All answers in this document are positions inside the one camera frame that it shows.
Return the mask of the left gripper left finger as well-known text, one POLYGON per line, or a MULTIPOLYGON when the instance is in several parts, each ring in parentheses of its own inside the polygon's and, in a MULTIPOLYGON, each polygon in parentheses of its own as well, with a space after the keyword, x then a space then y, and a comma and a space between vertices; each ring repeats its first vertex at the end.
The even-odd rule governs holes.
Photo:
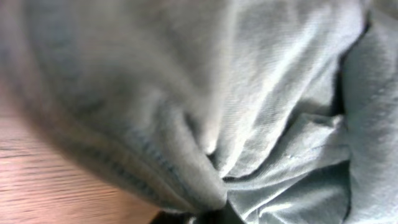
POLYGON ((191 217, 189 213, 159 212, 149 224, 188 224, 191 217))

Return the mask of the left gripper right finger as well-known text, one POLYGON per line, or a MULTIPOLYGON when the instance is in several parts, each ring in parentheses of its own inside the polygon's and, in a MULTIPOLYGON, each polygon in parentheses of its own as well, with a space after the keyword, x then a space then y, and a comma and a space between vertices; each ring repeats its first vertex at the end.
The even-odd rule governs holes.
POLYGON ((220 210, 207 212, 195 218, 194 224, 245 224, 229 202, 220 210))

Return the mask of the light blue t-shirt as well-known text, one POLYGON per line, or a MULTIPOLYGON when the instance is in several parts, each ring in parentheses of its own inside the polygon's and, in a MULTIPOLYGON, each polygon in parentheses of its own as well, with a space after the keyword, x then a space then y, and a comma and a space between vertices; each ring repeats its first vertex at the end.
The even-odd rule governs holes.
POLYGON ((1 86, 190 223, 397 222, 396 1, 2 1, 1 86))

